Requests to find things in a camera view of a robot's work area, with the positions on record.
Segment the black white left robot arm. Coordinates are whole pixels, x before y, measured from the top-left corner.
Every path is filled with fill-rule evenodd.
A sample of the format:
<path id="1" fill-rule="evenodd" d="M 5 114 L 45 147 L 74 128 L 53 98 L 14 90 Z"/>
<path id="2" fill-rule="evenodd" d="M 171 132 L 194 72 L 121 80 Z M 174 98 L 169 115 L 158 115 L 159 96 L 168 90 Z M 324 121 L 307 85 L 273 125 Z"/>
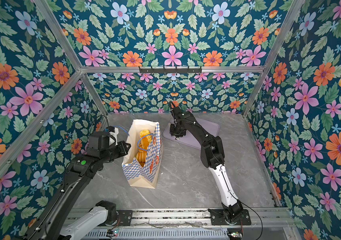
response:
<path id="1" fill-rule="evenodd" d="M 71 160 L 65 169 L 63 182 L 43 213 L 23 234 L 22 240 L 81 240 L 95 227 L 119 223 L 116 204 L 98 202 L 87 214 L 65 226 L 65 221 L 77 199 L 106 163 L 128 154 L 131 144 L 117 141 L 117 131 L 94 132 L 89 136 L 87 150 Z"/>

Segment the long ridged baguette bread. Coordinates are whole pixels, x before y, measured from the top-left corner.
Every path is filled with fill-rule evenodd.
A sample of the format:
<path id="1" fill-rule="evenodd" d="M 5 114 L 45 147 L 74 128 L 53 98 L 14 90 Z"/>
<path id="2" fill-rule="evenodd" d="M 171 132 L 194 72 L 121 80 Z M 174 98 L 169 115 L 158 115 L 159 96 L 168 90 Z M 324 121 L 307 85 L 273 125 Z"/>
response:
<path id="1" fill-rule="evenodd" d="M 135 156 L 136 160 L 139 162 L 141 167 L 144 167 L 146 163 L 147 152 L 138 152 Z"/>

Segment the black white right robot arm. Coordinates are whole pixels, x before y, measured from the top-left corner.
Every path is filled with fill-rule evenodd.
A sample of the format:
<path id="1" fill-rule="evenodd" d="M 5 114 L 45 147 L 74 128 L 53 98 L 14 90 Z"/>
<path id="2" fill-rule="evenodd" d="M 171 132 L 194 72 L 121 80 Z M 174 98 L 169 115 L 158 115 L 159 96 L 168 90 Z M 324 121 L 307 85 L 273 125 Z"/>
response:
<path id="1" fill-rule="evenodd" d="M 173 102 L 168 103 L 173 123 L 170 125 L 170 135 L 176 139 L 182 138 L 187 132 L 200 144 L 200 159 L 209 169 L 217 184 L 221 196 L 223 217 L 229 225 L 234 225 L 243 214 L 242 202 L 235 194 L 224 164 L 224 149 L 219 136 L 213 136 L 188 111 L 184 112 Z"/>

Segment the blue checkered paper bag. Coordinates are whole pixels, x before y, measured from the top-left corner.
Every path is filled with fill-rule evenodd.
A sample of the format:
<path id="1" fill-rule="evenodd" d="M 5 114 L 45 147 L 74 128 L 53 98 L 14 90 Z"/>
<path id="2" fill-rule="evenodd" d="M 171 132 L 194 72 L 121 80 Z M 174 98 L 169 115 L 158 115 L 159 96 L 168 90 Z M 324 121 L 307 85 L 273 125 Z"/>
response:
<path id="1" fill-rule="evenodd" d="M 123 158 L 122 169 L 129 185 L 155 189 L 163 155 L 160 124 L 133 120 L 127 143 L 131 148 Z"/>

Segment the golden glazed bread loaf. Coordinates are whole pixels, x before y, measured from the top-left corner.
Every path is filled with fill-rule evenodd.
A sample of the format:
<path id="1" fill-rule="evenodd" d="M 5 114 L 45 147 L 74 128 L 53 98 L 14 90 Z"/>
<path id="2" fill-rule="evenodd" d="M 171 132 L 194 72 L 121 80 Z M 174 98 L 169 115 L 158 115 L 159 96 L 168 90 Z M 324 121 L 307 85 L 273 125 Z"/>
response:
<path id="1" fill-rule="evenodd" d="M 138 141 L 138 147 L 143 151 L 146 151 L 152 142 L 152 133 L 149 130 L 140 131 L 140 139 Z"/>

